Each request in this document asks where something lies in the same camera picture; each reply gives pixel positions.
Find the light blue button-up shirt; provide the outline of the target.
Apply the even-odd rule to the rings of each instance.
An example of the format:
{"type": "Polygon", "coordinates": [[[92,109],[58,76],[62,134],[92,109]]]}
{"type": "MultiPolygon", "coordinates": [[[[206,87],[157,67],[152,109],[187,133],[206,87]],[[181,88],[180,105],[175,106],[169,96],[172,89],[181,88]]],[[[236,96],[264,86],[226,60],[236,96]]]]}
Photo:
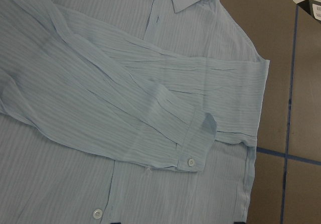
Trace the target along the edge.
{"type": "Polygon", "coordinates": [[[220,0],[1,0],[1,223],[246,222],[268,68],[220,0]]]}

